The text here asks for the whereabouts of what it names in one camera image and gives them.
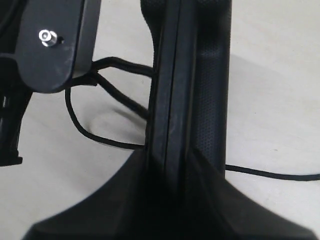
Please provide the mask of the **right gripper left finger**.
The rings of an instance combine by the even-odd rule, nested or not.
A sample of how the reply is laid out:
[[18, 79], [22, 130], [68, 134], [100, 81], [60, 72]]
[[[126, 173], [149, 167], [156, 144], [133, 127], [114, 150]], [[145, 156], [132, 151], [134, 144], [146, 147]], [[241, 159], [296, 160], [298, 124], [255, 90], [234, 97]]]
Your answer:
[[33, 224], [25, 240], [158, 240], [146, 201], [146, 152], [135, 150], [92, 195]]

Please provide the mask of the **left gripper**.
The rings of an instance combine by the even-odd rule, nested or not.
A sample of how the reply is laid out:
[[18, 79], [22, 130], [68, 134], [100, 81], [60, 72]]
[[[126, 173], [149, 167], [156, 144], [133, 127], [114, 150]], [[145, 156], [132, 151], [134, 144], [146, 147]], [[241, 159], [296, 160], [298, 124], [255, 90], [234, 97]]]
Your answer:
[[22, 163], [18, 144], [33, 93], [93, 86], [98, 0], [3, 0], [0, 3], [0, 164]]

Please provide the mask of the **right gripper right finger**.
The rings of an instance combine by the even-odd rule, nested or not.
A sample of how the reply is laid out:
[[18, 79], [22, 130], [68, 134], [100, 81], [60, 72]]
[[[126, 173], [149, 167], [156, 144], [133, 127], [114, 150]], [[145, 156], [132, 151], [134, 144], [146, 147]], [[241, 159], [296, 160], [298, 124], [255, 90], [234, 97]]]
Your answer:
[[315, 240], [309, 229], [280, 217], [237, 190], [202, 154], [186, 160], [188, 240]]

